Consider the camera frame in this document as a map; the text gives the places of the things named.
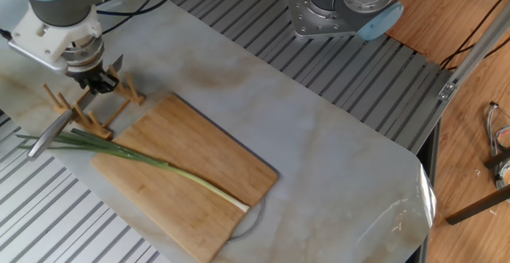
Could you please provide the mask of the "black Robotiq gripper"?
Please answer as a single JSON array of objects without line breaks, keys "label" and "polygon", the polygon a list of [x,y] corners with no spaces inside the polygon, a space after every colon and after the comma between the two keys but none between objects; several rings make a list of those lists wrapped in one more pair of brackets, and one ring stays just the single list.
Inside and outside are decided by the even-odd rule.
[{"label": "black Robotiq gripper", "polygon": [[106,73],[102,64],[91,69],[69,66],[69,77],[73,78],[82,89],[89,88],[93,95],[113,92],[120,82],[116,76]]}]

